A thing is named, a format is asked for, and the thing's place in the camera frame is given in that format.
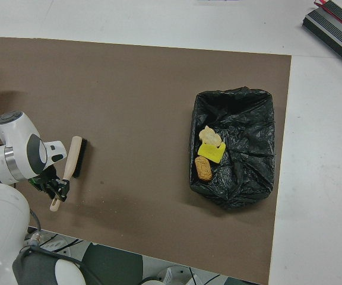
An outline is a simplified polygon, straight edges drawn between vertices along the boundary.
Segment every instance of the white table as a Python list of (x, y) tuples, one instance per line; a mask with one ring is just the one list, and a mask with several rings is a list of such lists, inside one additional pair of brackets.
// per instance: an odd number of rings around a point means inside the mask
[(0, 36), (293, 55), (270, 284), (342, 284), (342, 60), (312, 2), (0, 0)]

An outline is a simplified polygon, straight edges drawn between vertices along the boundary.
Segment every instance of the silver metal ring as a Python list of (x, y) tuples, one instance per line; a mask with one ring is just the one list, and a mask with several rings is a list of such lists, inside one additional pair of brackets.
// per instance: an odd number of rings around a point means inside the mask
[(15, 178), (15, 180), (26, 180), (17, 166), (17, 162), (15, 161), (14, 157), (14, 150), (12, 149), (12, 147), (5, 147), (5, 160), (7, 167), (9, 168), (10, 173)]

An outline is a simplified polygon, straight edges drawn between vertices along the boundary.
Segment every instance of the brown paper sheet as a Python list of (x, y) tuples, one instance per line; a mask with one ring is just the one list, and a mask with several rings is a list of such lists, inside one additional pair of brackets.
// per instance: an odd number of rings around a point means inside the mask
[[(73, 135), (90, 142), (57, 213), (17, 188), (44, 229), (266, 284), (289, 71), (283, 55), (0, 38), (0, 114), (26, 112), (67, 149)], [(191, 113), (199, 92), (242, 86), (274, 96), (275, 187), (227, 212), (189, 189)]]

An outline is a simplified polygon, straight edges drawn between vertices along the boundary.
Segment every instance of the beige food item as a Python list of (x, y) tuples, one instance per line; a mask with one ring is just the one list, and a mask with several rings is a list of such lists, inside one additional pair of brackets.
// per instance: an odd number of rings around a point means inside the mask
[(219, 134), (216, 134), (209, 126), (205, 126), (199, 133), (199, 138), (204, 144), (214, 145), (215, 147), (219, 147), (222, 142)]
[(195, 165), (199, 179), (203, 181), (212, 180), (212, 171), (208, 159), (203, 156), (198, 156), (195, 158)]

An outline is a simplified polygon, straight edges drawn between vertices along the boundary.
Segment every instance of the black plastic bag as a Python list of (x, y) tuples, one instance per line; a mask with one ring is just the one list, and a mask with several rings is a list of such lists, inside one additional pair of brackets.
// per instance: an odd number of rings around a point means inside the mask
[[(199, 132), (208, 125), (226, 144), (219, 164), (211, 162), (213, 178), (199, 180), (194, 160)], [(274, 107), (270, 93), (247, 87), (205, 91), (192, 113), (189, 185), (225, 209), (243, 207), (269, 196), (274, 184)]]

